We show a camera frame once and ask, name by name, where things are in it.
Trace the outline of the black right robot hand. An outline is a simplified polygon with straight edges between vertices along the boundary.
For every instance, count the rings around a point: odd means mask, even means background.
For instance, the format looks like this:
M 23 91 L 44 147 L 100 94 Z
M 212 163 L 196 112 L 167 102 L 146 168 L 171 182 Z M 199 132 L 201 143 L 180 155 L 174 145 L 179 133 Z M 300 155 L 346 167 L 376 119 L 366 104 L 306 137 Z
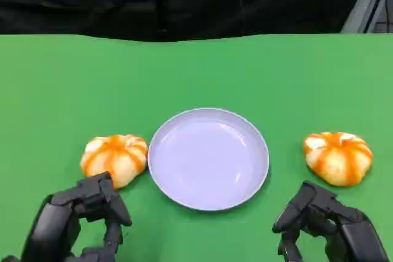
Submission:
M 278 255 L 285 261 L 302 261 L 296 245 L 301 232 L 326 240 L 329 261 L 389 261 L 371 220 L 361 210 L 343 205 L 337 195 L 304 181 L 274 222 L 281 235 Z

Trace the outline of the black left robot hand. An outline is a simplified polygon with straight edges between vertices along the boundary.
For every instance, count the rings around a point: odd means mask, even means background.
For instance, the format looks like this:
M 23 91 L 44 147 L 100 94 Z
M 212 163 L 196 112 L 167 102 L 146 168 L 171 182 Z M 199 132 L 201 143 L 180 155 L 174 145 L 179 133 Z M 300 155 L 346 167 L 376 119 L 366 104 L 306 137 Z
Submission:
M 104 220 L 106 231 L 100 247 L 87 247 L 80 256 L 72 253 L 80 219 Z M 78 181 L 76 186 L 48 195 L 41 204 L 26 238 L 20 258 L 7 255 L 3 261 L 115 261 L 123 243 L 122 228 L 131 217 L 110 173 Z

